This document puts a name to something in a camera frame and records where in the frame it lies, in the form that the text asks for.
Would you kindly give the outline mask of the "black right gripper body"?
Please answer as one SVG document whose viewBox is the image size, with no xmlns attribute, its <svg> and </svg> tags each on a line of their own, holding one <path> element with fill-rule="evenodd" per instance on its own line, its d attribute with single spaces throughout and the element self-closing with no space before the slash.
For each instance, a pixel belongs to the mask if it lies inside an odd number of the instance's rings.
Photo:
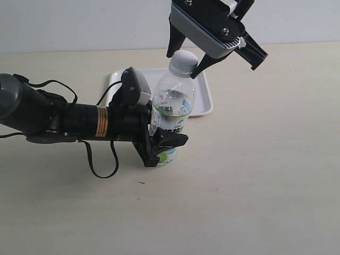
<svg viewBox="0 0 340 255">
<path fill-rule="evenodd" d="M 251 65 L 251 70 L 255 70 L 267 57 L 267 53 L 257 44 L 257 42 L 249 35 L 247 31 L 244 33 L 238 33 L 238 36 L 242 38 L 244 46 L 236 47 L 232 52 L 236 52 L 245 61 Z"/>
</svg>

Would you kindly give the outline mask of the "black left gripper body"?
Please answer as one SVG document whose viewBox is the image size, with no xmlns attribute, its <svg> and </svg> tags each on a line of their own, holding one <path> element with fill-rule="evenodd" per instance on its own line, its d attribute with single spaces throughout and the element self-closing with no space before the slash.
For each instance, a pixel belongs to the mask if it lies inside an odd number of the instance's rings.
<svg viewBox="0 0 340 255">
<path fill-rule="evenodd" d="M 156 167 L 159 163 L 148 130 L 151 117 L 151 94 L 118 90 L 112 97 L 113 138 L 115 141 L 129 141 L 135 147 L 145 167 Z"/>
</svg>

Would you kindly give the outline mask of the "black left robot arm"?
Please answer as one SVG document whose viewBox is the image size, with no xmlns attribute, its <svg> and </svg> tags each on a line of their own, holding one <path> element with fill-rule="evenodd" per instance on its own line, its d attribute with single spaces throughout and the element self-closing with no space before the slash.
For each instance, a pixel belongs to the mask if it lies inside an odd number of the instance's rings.
<svg viewBox="0 0 340 255">
<path fill-rule="evenodd" d="M 1 74 L 1 124 L 39 144 L 90 141 L 131 142 L 146 167 L 159 154 L 185 145 L 188 136 L 163 129 L 149 133 L 151 91 L 144 75 L 126 69 L 108 106 L 68 102 L 18 74 Z"/>
</svg>

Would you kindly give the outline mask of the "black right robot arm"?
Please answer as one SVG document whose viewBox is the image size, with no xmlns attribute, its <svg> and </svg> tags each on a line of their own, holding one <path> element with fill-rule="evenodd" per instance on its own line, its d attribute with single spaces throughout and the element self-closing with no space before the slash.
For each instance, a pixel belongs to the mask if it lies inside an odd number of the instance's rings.
<svg viewBox="0 0 340 255">
<path fill-rule="evenodd" d="M 166 56 L 171 58 L 186 39 L 204 52 L 194 68 L 191 78 L 205 69 L 237 53 L 256 70 L 268 54 L 247 32 L 242 19 L 254 1 L 201 1 L 171 2 L 169 14 L 169 43 Z"/>
</svg>

